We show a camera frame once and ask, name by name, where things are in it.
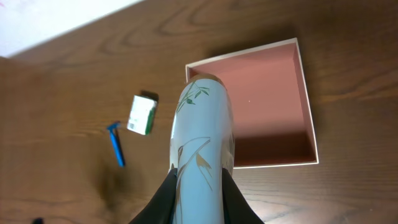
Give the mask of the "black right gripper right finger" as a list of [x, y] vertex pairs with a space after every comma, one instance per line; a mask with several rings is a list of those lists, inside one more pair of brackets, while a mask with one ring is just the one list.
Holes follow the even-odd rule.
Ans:
[[222, 194], [225, 224], [264, 224], [249, 206], [225, 168], [222, 169]]

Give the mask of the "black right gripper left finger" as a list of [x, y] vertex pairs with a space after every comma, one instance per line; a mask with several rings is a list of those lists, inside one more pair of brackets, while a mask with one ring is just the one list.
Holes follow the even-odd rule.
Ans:
[[171, 169], [150, 202], [129, 224], [169, 224], [174, 210], [177, 168]]

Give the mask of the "white shampoo tube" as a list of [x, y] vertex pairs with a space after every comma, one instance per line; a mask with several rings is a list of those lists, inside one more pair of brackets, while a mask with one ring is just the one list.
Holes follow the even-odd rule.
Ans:
[[170, 137], [177, 169], [173, 223], [224, 223], [222, 170], [233, 168], [233, 115], [226, 87], [198, 74], [183, 89]]

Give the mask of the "white box pink interior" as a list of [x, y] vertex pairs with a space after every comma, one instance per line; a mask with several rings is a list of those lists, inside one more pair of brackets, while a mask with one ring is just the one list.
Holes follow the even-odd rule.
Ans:
[[185, 66], [225, 85], [234, 116], [235, 169], [318, 164], [310, 100], [296, 38]]

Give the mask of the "blue disposable razor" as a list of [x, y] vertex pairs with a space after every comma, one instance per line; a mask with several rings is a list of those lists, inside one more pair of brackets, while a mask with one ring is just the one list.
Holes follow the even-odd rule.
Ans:
[[117, 128], [119, 127], [119, 125], [120, 125], [120, 122], [117, 121], [113, 124], [110, 124], [107, 127], [107, 130], [109, 132], [109, 137], [110, 137], [113, 149], [114, 149], [114, 153], [115, 153], [118, 165], [119, 165], [119, 167], [125, 167], [126, 164], [125, 164], [123, 152], [121, 149], [121, 145], [119, 142], [119, 137], [117, 135]]

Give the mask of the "green white soap packet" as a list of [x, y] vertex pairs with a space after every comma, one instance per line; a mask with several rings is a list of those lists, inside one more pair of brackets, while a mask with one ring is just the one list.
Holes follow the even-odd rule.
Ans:
[[127, 129], [141, 135], [148, 135], [154, 122], [157, 102], [146, 96], [134, 95], [127, 121]]

